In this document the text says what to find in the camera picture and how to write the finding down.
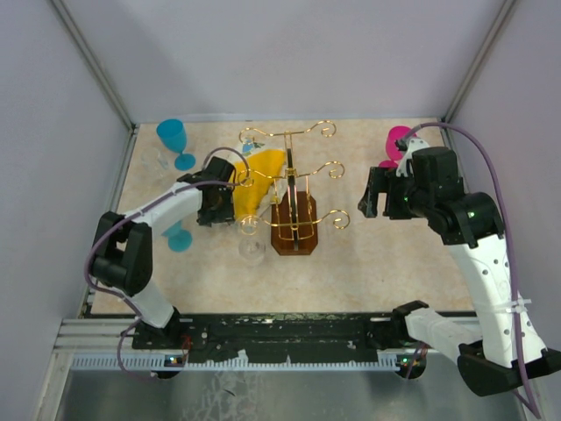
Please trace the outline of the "magenta wine glass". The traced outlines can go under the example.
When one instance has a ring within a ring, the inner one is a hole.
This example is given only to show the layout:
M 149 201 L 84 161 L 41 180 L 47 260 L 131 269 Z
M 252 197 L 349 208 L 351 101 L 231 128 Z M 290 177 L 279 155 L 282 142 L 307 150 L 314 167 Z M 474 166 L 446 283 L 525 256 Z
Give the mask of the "magenta wine glass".
M 403 156 L 403 152 L 398 149 L 396 141 L 398 139 L 401 139 L 409 131 L 410 127 L 405 125 L 397 125 L 389 130 L 387 134 L 387 141 L 385 144 L 387 158 L 379 163 L 379 167 L 398 168 Z

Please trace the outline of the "blue wine glass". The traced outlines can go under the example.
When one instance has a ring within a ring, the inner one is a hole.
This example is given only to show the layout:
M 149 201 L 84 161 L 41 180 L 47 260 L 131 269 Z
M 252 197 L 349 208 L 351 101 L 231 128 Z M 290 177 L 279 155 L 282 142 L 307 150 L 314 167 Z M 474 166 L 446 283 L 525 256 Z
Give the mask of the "blue wine glass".
M 167 239 L 168 248 L 175 253 L 187 251 L 193 241 L 191 232 L 182 227 L 181 220 L 167 228 L 162 236 Z
M 179 119 L 164 120 L 158 124 L 156 132 L 164 147 L 177 154 L 174 160 L 176 169 L 188 171 L 196 164 L 195 156 L 186 152 L 188 136 Z

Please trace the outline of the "clear wine glass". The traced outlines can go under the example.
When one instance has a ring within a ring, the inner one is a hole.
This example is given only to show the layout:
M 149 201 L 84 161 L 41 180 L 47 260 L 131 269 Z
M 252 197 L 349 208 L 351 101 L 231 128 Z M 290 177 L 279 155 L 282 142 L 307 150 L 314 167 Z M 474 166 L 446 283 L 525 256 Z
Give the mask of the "clear wine glass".
M 250 267 L 258 266 L 266 255 L 264 228 L 260 218 L 255 215 L 244 215 L 238 221 L 238 253 L 241 261 Z
M 157 147 L 145 149 L 140 158 L 143 169 L 150 176 L 162 177 L 169 169 L 166 156 Z

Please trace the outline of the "blue front wine glass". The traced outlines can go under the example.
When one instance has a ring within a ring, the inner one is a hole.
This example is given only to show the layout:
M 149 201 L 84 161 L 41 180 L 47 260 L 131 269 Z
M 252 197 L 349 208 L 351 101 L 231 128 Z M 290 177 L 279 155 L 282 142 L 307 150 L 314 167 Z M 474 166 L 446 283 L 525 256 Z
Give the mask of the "blue front wine glass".
M 195 156 L 186 152 L 188 136 L 179 119 L 164 120 L 158 124 L 156 132 L 164 147 L 177 154 L 174 160 L 176 169 L 188 171 L 196 164 Z

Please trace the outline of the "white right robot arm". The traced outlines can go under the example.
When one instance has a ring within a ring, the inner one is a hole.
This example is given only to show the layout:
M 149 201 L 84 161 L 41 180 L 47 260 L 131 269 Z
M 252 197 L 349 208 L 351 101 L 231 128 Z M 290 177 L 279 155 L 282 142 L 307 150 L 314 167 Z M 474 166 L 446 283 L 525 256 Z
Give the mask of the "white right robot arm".
M 392 312 L 392 337 L 400 346 L 417 342 L 454 362 L 477 396 L 518 389 L 525 378 L 560 369 L 560 353 L 548 348 L 512 291 L 505 228 L 495 201 L 486 193 L 465 192 L 457 155 L 444 146 L 406 152 L 397 168 L 372 167 L 358 204 L 367 218 L 377 216 L 378 197 L 386 194 L 384 216 L 424 218 L 467 282 L 481 333 L 439 315 L 416 300 Z

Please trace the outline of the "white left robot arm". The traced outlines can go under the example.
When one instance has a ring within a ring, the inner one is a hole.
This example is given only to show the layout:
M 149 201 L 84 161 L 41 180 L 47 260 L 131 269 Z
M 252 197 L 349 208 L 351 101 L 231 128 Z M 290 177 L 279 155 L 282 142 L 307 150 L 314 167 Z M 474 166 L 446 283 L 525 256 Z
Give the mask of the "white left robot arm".
M 99 219 L 84 264 L 85 281 L 123 299 L 165 348 L 181 341 L 182 327 L 179 311 L 153 280 L 153 241 L 192 214 L 201 226 L 231 222 L 235 171 L 232 163 L 214 156 L 150 203 L 125 214 L 108 211 Z

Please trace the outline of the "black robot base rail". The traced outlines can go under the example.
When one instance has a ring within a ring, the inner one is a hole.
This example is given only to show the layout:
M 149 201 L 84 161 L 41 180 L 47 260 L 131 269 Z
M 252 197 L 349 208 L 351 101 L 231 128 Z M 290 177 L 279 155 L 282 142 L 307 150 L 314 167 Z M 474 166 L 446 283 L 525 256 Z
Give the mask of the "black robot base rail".
M 376 363 L 387 349 L 414 347 L 388 312 L 179 314 L 157 329 L 140 323 L 135 350 L 177 350 L 172 365 L 222 363 L 245 355 L 251 364 Z

